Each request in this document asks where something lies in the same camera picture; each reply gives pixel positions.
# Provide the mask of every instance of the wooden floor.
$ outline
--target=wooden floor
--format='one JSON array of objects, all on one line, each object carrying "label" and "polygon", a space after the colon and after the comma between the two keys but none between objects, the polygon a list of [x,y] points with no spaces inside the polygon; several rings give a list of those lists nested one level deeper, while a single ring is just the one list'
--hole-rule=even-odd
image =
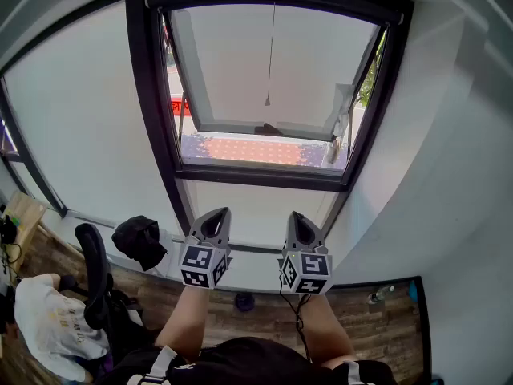
[{"label": "wooden floor", "polygon": [[[73,274],[79,285],[87,288],[85,265],[80,258],[42,233],[36,233],[20,274],[30,277],[50,272]],[[180,296],[182,285],[116,266],[112,267],[112,274],[116,288],[139,299],[147,327],[161,328]],[[389,364],[400,385],[412,384],[422,374],[420,318],[417,304],[408,296],[408,286],[409,283],[396,285],[390,299],[374,306],[366,304],[366,296],[376,289],[372,286],[331,290],[327,295],[338,320],[353,340],[357,356]],[[295,330],[294,315],[283,298],[277,294],[255,294],[255,309],[241,313],[233,306],[234,296],[235,293],[228,291],[212,292],[205,346],[240,336],[256,336],[272,339],[304,354]],[[0,383],[13,385],[59,383],[19,343],[4,344],[0,375],[3,379]]]}]

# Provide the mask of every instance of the bottle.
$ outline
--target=bottle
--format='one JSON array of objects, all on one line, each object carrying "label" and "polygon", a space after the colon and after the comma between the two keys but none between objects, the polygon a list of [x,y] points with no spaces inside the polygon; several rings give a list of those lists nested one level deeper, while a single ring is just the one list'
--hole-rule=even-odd
[{"label": "bottle", "polygon": [[377,304],[380,301],[384,301],[386,297],[390,296],[395,291],[394,286],[383,286],[376,292],[369,294],[367,297],[368,304]]}]

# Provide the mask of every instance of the white t-shirt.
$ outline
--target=white t-shirt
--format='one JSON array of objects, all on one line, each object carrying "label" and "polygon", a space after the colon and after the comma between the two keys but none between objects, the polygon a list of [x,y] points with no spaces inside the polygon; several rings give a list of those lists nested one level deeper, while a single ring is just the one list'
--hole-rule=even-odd
[{"label": "white t-shirt", "polygon": [[105,331],[87,325],[85,307],[54,289],[49,274],[24,278],[16,288],[14,318],[29,351],[46,369],[70,381],[86,378],[73,356],[91,360],[108,352]]}]

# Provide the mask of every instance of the black shirt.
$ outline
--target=black shirt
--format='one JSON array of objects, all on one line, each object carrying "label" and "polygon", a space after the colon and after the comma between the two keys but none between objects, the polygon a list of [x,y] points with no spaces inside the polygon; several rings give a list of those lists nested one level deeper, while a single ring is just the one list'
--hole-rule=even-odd
[{"label": "black shirt", "polygon": [[[150,372],[160,348],[134,351],[115,369],[100,378],[98,385],[124,385],[133,375]],[[396,385],[392,371],[377,361],[343,363],[334,370],[316,367],[296,351],[273,341],[260,338],[237,338],[215,348],[202,350],[193,364],[180,356],[173,359],[166,378],[174,384],[208,385],[284,385],[284,384],[344,384],[359,383]]]}]

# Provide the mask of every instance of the hand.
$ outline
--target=hand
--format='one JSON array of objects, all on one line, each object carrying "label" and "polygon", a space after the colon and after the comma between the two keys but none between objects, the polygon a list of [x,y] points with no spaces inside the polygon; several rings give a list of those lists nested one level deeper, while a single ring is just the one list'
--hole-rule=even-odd
[{"label": "hand", "polygon": [[84,379],[83,382],[85,383],[93,383],[93,375],[91,375],[88,371],[86,371],[86,378]]}]

